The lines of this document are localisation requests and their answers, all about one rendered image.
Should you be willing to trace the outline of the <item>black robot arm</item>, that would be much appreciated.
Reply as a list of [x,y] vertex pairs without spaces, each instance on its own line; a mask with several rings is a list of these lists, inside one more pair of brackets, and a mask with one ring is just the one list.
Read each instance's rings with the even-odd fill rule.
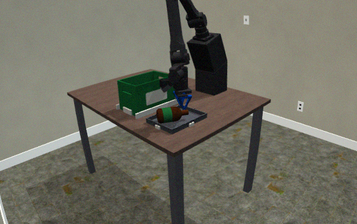
[[[188,14],[186,14],[188,26],[195,28],[196,36],[193,36],[193,40],[207,42],[213,38],[214,34],[209,33],[206,28],[206,15],[199,12],[191,0],[179,1]],[[178,0],[166,0],[166,4],[170,29],[170,60],[173,67],[169,69],[168,79],[160,79],[160,88],[163,92],[172,87],[176,91],[182,91],[184,90],[184,80],[182,79],[188,78],[188,67],[184,65],[190,63],[190,56],[183,40]],[[179,52],[177,52],[178,49]]]

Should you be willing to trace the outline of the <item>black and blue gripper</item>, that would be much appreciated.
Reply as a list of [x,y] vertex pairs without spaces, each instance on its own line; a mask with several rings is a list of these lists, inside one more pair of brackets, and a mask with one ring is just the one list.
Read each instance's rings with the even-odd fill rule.
[[[188,78],[182,79],[184,80],[184,90],[182,91],[173,91],[178,104],[182,107],[183,110],[187,108],[188,103],[190,102],[192,95],[188,95],[192,93],[192,90],[188,87]],[[184,99],[187,98],[186,105],[183,105]]]

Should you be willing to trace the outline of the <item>green and brown bottle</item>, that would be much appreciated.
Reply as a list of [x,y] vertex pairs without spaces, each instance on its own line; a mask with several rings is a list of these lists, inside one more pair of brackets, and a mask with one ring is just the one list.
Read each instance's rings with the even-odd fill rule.
[[178,121],[184,115],[187,115],[187,110],[180,110],[178,107],[158,108],[157,110],[157,120],[159,123]]

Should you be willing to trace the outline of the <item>green bottle crate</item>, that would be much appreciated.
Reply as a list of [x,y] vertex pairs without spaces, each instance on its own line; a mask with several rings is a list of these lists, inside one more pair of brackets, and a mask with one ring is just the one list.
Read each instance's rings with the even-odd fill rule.
[[173,87],[166,92],[160,88],[161,79],[168,79],[163,72],[150,71],[117,81],[120,109],[132,110],[132,115],[175,100]]

